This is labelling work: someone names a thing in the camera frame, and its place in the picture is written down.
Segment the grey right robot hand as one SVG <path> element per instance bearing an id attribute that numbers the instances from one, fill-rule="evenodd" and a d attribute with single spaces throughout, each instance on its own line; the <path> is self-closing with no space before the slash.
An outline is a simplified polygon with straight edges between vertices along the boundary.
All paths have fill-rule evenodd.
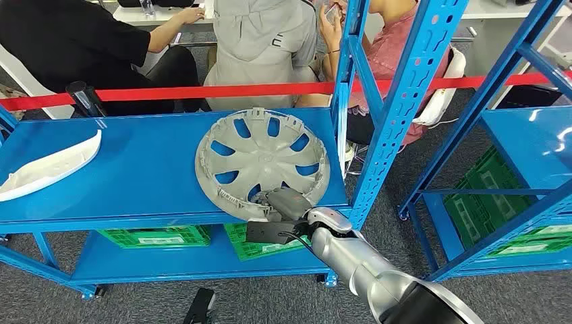
<path id="1" fill-rule="evenodd" d="M 314 205 L 300 192 L 289 187 L 259 192 L 250 202 L 271 207 L 282 219 L 297 221 L 303 219 Z"/>

